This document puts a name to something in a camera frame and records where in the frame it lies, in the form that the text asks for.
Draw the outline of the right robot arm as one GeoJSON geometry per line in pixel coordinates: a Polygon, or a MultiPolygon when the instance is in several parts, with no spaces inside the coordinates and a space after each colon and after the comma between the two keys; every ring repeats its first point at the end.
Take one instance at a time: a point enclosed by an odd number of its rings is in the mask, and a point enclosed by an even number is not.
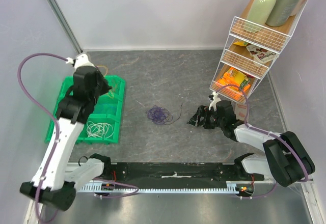
{"type": "Polygon", "coordinates": [[[237,119],[230,101],[219,101],[215,108],[200,105],[188,123],[205,129],[220,128],[225,137],[264,152],[264,156],[248,154],[240,158],[240,163],[233,167],[233,174],[239,180],[261,174],[287,187],[315,172],[314,162],[295,133],[254,129],[237,119]]]}

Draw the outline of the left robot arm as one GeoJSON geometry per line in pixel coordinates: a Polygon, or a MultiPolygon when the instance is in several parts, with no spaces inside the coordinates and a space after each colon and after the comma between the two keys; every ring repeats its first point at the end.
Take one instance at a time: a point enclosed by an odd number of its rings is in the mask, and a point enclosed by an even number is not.
{"type": "Polygon", "coordinates": [[[73,85],[59,102],[54,116],[55,130],[41,165],[20,193],[36,202],[66,211],[76,192],[94,178],[108,179],[112,174],[109,157],[93,154],[82,166],[66,174],[72,149],[93,113],[99,96],[111,87],[95,66],[81,66],[73,74],[73,85]]]}

